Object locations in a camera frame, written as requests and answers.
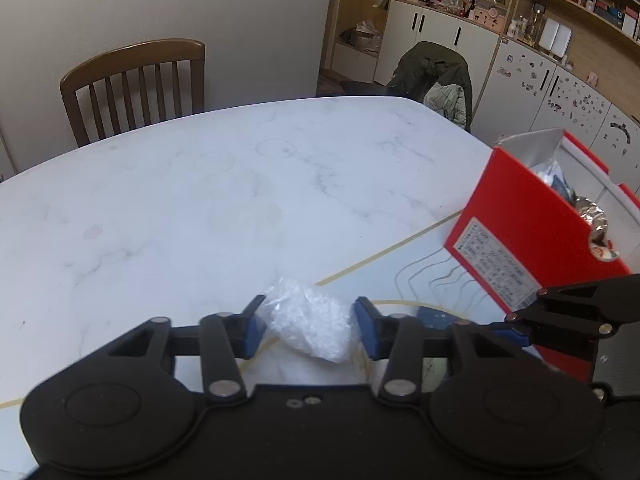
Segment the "clear plastic bag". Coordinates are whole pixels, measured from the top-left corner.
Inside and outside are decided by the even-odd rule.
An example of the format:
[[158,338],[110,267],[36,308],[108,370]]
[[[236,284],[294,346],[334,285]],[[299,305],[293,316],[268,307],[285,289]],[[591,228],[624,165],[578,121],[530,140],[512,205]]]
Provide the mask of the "clear plastic bag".
[[332,363],[350,359],[357,339],[354,308],[321,287],[280,278],[265,293],[258,315],[280,341]]

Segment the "red white cardboard box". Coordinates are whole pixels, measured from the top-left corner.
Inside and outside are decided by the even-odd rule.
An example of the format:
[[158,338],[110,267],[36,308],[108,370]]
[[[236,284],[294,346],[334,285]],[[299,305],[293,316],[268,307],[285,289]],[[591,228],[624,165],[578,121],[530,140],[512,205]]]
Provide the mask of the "red white cardboard box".
[[[620,253],[615,261],[591,255],[588,224],[533,173],[533,166],[552,158],[577,196],[605,212],[606,238]],[[568,132],[514,134],[495,146],[445,246],[508,315],[528,307],[543,288],[637,274],[622,251],[639,249],[639,202]],[[598,343],[593,382],[618,396],[638,394],[639,321]]]

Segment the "brown wooden chair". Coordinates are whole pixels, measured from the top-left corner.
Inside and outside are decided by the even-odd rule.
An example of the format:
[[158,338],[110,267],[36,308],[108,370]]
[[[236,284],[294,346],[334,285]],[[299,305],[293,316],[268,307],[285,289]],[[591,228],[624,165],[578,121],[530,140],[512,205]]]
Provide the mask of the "brown wooden chair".
[[76,144],[91,143],[79,95],[88,94],[96,138],[205,110],[205,44],[157,39],[101,53],[72,68],[60,93]]

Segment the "blue white wipes pack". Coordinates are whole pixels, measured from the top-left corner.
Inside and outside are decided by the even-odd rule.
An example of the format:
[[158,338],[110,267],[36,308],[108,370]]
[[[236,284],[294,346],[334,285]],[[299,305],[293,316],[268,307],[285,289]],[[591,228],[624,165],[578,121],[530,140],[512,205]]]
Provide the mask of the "blue white wipes pack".
[[567,182],[562,167],[555,158],[533,166],[532,171],[548,188],[552,188],[553,191],[557,192],[570,206],[576,206],[577,194]]

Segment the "silver foil snack packet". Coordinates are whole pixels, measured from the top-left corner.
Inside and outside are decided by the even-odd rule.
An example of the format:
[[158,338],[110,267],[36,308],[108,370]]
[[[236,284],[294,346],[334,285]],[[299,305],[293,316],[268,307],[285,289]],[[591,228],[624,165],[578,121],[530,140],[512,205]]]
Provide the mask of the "silver foil snack packet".
[[608,232],[608,219],[603,209],[586,196],[575,198],[575,209],[579,217],[590,227],[590,240],[593,243],[603,244]]

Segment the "white wall cabinets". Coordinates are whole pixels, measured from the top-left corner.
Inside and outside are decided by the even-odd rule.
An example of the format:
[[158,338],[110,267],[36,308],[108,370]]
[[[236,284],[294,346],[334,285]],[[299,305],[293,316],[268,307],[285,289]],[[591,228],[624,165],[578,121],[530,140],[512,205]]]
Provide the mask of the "white wall cabinets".
[[326,69],[385,86],[422,41],[465,59],[471,130],[560,127],[639,184],[639,0],[333,0]]

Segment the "green jacket on chair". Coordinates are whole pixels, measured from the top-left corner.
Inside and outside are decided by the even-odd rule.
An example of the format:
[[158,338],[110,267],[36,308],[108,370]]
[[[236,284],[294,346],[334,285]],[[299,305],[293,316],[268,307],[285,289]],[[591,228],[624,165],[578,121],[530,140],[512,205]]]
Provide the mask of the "green jacket on chair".
[[386,84],[386,94],[419,102],[470,131],[473,87],[468,63],[441,44],[419,41],[407,51]]

